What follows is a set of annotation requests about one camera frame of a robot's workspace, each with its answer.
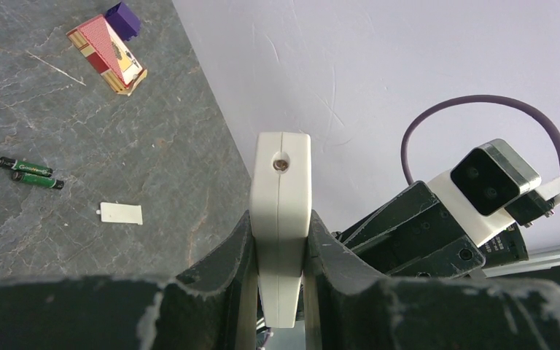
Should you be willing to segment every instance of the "camera lens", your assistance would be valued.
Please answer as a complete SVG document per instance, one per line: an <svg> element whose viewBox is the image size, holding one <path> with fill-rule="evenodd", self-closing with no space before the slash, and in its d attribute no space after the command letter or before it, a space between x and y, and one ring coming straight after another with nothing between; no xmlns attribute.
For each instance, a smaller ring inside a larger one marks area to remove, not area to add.
<svg viewBox="0 0 560 350"><path fill-rule="evenodd" d="M486 195L488 199L495 199L497 197L497 190L492 187L488 187L484 190L484 195Z"/></svg>
<svg viewBox="0 0 560 350"><path fill-rule="evenodd" d="M469 177L469 179L473 180L480 176L480 172L478 171L478 169L470 166L469 168L467 168L467 176Z"/></svg>

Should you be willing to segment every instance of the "cable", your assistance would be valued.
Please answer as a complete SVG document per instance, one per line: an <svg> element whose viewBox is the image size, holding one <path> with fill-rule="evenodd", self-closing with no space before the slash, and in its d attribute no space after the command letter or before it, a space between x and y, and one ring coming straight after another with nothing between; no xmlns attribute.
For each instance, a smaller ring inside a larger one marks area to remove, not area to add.
<svg viewBox="0 0 560 350"><path fill-rule="evenodd" d="M557 151L557 158L559 159L559 172L560 172L560 133L553 122L551 122L544 113L540 112L537 108L524 103L523 101L515 100L514 98L496 96L496 95L471 95L462 96L457 98L452 98L436 104L426 111L422 112L407 128L405 135L402 137L402 144L400 145L400 162L402 164L402 172L405 174L408 184L413 184L413 177L411 176L411 171L409 170L408 161L408 144L411 134L420 125L421 122L425 121L428 117L433 115L440 110L446 109L452 106L458 106L461 104L475 104L475 103L485 103L485 104L501 104L503 106L512 107L521 112L525 112L536 122L538 122L542 128L546 131L548 136L551 138L555 150Z"/></svg>

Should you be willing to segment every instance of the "camera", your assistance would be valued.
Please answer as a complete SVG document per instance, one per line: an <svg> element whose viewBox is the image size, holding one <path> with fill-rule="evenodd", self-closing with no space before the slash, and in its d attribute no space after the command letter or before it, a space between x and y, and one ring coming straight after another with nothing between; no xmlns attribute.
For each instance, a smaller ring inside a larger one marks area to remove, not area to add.
<svg viewBox="0 0 560 350"><path fill-rule="evenodd" d="M451 171L450 177L475 210L484 216L540 184L540 175L501 139L472 150Z"/></svg>

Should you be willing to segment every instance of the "battery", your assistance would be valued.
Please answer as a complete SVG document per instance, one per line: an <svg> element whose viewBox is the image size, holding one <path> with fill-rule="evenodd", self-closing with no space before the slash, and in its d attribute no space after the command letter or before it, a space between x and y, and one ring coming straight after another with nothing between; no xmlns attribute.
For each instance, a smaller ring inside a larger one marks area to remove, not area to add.
<svg viewBox="0 0 560 350"><path fill-rule="evenodd" d="M27 174L22 171L14 171L12 173L12 180L25 184L36 184L42 187L54 188L56 190L62 189L65 185L65 182L61 180L48 179L47 177Z"/></svg>
<svg viewBox="0 0 560 350"><path fill-rule="evenodd" d="M53 175L53 170L51 168L38 166L36 164L23 162L22 160L16 160L8 157L0 157L0 168L24 171L26 173L46 177L51 177Z"/></svg>

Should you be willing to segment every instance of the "purple box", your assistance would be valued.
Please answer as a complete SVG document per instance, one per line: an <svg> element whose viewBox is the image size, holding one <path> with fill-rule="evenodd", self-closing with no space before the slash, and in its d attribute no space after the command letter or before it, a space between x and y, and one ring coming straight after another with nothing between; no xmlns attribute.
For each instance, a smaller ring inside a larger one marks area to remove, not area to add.
<svg viewBox="0 0 560 350"><path fill-rule="evenodd" d="M104 18L124 42L139 35L141 20L123 2L106 11Z"/></svg>

